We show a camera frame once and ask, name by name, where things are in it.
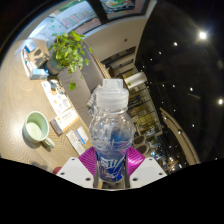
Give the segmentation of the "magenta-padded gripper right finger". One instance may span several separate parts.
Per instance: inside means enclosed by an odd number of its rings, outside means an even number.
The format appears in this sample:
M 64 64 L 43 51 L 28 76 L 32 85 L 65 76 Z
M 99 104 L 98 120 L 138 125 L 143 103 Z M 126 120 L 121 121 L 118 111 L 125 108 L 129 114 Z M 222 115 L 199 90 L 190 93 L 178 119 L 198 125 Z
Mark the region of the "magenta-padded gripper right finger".
M 133 147 L 128 149 L 125 176 L 127 188 L 140 188 L 166 176 L 153 157 L 145 157 Z

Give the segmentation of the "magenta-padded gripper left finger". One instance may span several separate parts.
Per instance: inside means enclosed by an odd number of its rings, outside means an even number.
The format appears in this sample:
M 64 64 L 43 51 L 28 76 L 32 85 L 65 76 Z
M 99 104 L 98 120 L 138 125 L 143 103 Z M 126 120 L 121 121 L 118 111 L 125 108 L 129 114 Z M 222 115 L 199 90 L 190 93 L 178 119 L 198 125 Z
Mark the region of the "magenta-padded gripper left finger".
M 69 158 L 56 175 L 84 188 L 96 188 L 99 175 L 95 149 L 91 147 L 78 158 Z

